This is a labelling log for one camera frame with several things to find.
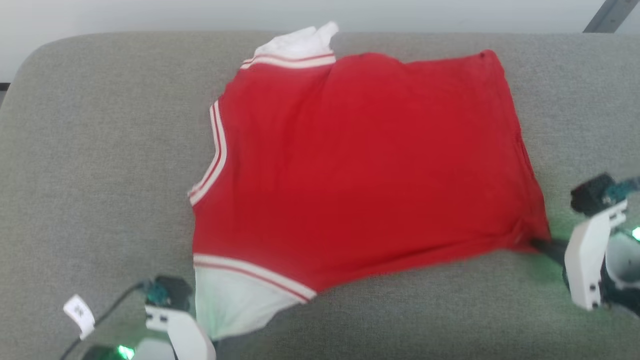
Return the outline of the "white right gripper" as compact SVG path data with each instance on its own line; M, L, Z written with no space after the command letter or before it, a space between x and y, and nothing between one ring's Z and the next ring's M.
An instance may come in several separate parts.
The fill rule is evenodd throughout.
M556 264L566 268L571 300L591 312L602 304L601 268L612 230L627 219L624 200L579 223L569 242L562 239L532 239L531 246Z

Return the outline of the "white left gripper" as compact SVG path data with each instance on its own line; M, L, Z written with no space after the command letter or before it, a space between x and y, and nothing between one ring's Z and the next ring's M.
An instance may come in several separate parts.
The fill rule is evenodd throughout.
M216 360L217 351L210 337L189 312L145 306L148 330L165 333L168 340L144 339L146 360Z

